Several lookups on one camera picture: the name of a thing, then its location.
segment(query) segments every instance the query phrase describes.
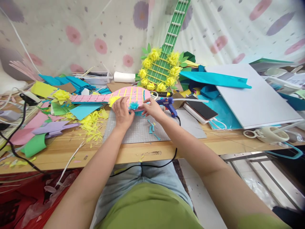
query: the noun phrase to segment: paper roll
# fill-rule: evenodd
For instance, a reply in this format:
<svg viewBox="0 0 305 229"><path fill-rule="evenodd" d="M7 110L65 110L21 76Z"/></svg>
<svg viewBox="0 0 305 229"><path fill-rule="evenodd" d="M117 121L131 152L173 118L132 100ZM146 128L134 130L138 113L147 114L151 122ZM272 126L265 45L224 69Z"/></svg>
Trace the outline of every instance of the paper roll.
<svg viewBox="0 0 305 229"><path fill-rule="evenodd" d="M114 81L115 82L122 82L122 83L135 83L136 75L133 73L121 73L115 72L114 73Z"/></svg>

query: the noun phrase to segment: floor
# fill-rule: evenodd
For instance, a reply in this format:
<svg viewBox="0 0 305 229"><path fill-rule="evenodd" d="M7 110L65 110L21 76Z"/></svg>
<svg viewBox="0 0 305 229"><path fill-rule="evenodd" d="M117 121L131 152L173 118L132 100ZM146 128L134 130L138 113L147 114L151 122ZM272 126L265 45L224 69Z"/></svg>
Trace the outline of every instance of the floor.
<svg viewBox="0 0 305 229"><path fill-rule="evenodd" d="M223 155L221 158L229 159L249 154L253 153ZM185 159L179 159L179 163L202 227L204 229L226 229L226 225L224 224L198 174ZM297 207L302 207L305 204L305 197L293 186L293 184L278 170L278 168L271 161L264 161L262 164L267 168L272 176L274 176L275 180L282 187L284 187L285 191L288 193L289 198L295 201L297 206L294 206L291 203L291 201L281 192L281 190L276 186L276 184L271 180L271 178L257 162L251 163L246 159L233 161L233 164L240 176L245 181L247 181L248 184L254 186L256 190L259 188L260 193L264 193L264 195L261 195L261 199L270 209L277 205L296 210Z"/></svg>

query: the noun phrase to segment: jeans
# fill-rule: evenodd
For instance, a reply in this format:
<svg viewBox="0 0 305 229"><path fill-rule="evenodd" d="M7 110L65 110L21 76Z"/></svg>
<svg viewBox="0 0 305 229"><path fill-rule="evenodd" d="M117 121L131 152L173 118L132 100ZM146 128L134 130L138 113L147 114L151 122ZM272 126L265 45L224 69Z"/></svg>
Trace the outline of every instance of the jeans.
<svg viewBox="0 0 305 229"><path fill-rule="evenodd" d="M163 161L153 161L153 162L143 162L143 165L156 165L162 166L168 163L170 160ZM124 170L129 168L132 165L140 165L141 163L129 163L129 164L118 164L114 166L114 169L111 175L114 174L117 170ZM103 189L103 192L97 202L95 214L96 214L96 222L95 225L98 224L113 205L124 196L131 188L137 184L147 182L152 184L162 185L182 199L184 199L193 209L193 204L191 198L186 193L179 177L175 171L173 163L170 163L162 168L153 168L153 167L140 167L135 166L128 171L119 174L114 177L110 177L108 182Z"/></svg>

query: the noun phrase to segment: white board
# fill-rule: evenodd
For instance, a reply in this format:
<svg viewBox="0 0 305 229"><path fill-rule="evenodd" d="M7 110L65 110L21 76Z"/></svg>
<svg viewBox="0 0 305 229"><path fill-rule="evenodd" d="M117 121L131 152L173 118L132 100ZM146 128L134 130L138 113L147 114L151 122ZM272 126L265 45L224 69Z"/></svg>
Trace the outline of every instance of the white board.
<svg viewBox="0 0 305 229"><path fill-rule="evenodd" d="M205 70L248 79L251 89L216 86L244 129L303 120L249 64L210 66Z"/></svg>

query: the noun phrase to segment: black cable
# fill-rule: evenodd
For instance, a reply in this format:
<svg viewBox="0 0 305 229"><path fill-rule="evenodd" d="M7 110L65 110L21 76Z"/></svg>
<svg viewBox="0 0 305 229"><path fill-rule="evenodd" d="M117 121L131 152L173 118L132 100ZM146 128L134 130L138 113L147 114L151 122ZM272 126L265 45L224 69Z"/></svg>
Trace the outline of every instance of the black cable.
<svg viewBox="0 0 305 229"><path fill-rule="evenodd" d="M44 172L44 171L41 171L39 168L36 167L36 165L34 165L34 164L33 164L32 162L30 162L28 159L19 156L19 155L16 153L16 151L15 151L15 147L14 147L13 143L10 141L10 139L11 139L11 138L13 137L13 135L20 129L20 127L23 125L23 123L24 123L24 121L25 121L26 103L27 103L26 100L24 100L22 121L21 121L21 123L19 124L19 126L13 131L13 133L9 136L9 138L4 137L4 135L3 135L2 132L0 131L0 136L3 137L3 139L6 140L6 143L3 145L3 147L0 149L0 151L4 149L4 147L7 145L7 143L9 143L10 146L11 146L11 148L12 148L12 153L15 155L15 157L20 158L20 159L26 161L30 166L32 166L32 168L34 168L34 169L37 170L38 172L43 173L43 174L47 174L47 175L48 175L49 173Z"/></svg>
<svg viewBox="0 0 305 229"><path fill-rule="evenodd" d="M179 120L179 126L181 126L181 120L180 120L179 116L177 116L177 118L178 118L178 120ZM123 172L126 172L127 170L129 170L129 169L131 169L131 168L133 168L133 167L136 167L136 166L141 166L141 167L153 167L153 168L162 168L162 167L164 167L164 166L167 166L168 164L170 164L171 162L173 162L173 160L175 160L176 155L177 155L177 150L178 150L178 149L176 148L173 159L172 159L170 162L166 163L165 165L161 165L161 166L156 166L156 165L143 165L143 164L141 163L140 165L133 165L133 166L130 166L129 168L127 168L127 169L125 169L125 170L123 170L123 171L121 171L121 172L118 172L117 174L111 175L110 177L117 176L117 175L119 175L119 174L121 174L121 173L123 173Z"/></svg>

